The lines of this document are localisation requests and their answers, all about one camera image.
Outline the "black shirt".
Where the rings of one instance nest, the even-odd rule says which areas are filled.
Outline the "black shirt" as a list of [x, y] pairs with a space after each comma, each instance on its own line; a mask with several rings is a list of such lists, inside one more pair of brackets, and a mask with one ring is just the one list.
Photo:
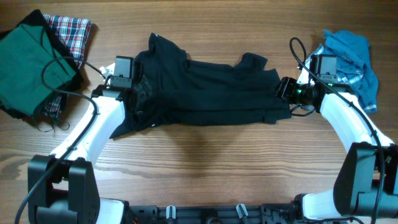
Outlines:
[[154, 106], [130, 113], [124, 134], [166, 124], [274, 124], [292, 116], [289, 105], [275, 96], [277, 71], [266, 70], [267, 59], [260, 55], [247, 52], [235, 66], [199, 62], [152, 33], [148, 50], [135, 59], [138, 76], [146, 76], [155, 88]]

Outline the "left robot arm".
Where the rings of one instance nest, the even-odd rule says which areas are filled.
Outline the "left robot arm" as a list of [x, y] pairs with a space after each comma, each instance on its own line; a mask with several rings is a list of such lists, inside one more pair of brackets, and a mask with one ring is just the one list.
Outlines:
[[90, 106], [70, 133], [49, 155], [29, 162], [28, 194], [21, 203], [30, 223], [137, 223], [129, 202], [99, 195], [94, 165], [106, 142], [128, 131], [128, 115], [152, 95], [139, 63], [116, 57], [105, 83], [92, 91]]

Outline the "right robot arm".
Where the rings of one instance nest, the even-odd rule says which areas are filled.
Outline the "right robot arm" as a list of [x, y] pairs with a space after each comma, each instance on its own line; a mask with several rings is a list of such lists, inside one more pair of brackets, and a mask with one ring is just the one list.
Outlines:
[[345, 217], [397, 218], [397, 145], [360, 108], [349, 85], [336, 81], [336, 58], [314, 55], [308, 82], [284, 77], [276, 97], [320, 113], [333, 127], [346, 158], [333, 188], [300, 199], [300, 217], [309, 221]]

